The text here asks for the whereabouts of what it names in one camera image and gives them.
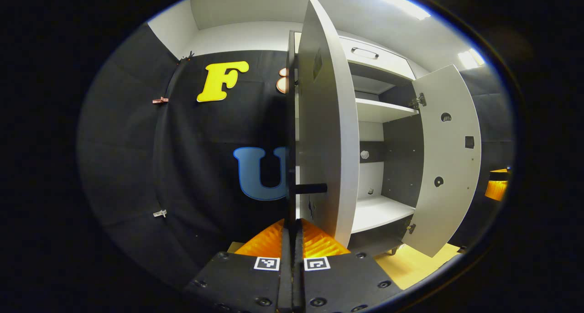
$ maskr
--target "white shelf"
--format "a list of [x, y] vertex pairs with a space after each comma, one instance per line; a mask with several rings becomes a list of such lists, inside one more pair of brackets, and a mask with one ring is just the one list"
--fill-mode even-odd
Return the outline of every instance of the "white shelf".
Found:
[[359, 121], [383, 123], [419, 114], [418, 110], [370, 99], [355, 99], [355, 103]]
[[412, 215], [415, 209], [382, 195], [358, 199], [351, 233], [377, 228]]

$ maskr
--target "door hinge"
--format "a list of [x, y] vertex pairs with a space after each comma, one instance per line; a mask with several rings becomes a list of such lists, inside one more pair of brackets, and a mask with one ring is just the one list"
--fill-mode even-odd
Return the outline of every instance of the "door hinge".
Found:
[[157, 211], [156, 213], [153, 213], [152, 215], [154, 215], [154, 217], [162, 216], [162, 217], [166, 218], [167, 217], [167, 210], [163, 209], [161, 211]]
[[407, 228], [405, 228], [406, 230], [409, 230], [409, 233], [412, 234], [413, 230], [415, 230], [416, 228], [416, 224], [412, 224], [410, 226], [408, 226]]
[[420, 109], [420, 103], [422, 103], [422, 106], [423, 107], [426, 106], [426, 97], [424, 97], [424, 93], [420, 93], [420, 97], [417, 97], [417, 98], [413, 99], [409, 103], [409, 107], [411, 109], [419, 110]]

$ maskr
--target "letter f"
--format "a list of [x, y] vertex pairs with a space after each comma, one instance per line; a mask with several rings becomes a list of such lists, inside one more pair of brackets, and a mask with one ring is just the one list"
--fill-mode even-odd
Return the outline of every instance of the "letter f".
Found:
[[197, 102], [206, 101], [221, 101], [227, 97], [227, 93], [221, 90], [223, 83], [227, 85], [228, 89], [233, 88], [237, 82], [237, 71], [231, 70], [225, 74], [228, 68], [235, 68], [240, 72], [247, 72], [250, 65], [246, 61], [227, 62], [227, 63], [213, 63], [208, 65], [205, 69], [209, 71], [203, 92], [197, 95]]

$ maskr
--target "cabinet door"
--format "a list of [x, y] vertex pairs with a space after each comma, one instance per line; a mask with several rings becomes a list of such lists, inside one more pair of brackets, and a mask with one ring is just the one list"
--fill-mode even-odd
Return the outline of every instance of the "cabinet door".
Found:
[[433, 257], [450, 240], [473, 199], [480, 170], [480, 129], [469, 89], [453, 65], [413, 81], [424, 136], [422, 185], [413, 232], [403, 242]]
[[298, 88], [300, 184], [328, 186], [303, 194], [301, 215], [347, 246], [359, 185], [357, 107], [339, 36], [317, 0], [309, 0], [302, 26]]

